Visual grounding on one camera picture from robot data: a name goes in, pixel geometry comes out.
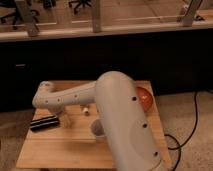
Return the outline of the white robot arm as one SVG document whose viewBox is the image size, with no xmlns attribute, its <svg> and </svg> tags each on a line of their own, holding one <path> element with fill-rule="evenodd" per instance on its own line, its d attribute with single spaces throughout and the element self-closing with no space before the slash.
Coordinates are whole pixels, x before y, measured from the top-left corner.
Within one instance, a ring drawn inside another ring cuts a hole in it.
<svg viewBox="0 0 213 171">
<path fill-rule="evenodd" d="M 67 105 L 94 103 L 117 171 L 166 171 L 152 130 L 128 75 L 109 71 L 93 82 L 56 91 L 40 83 L 32 104 L 57 114 Z"/>
</svg>

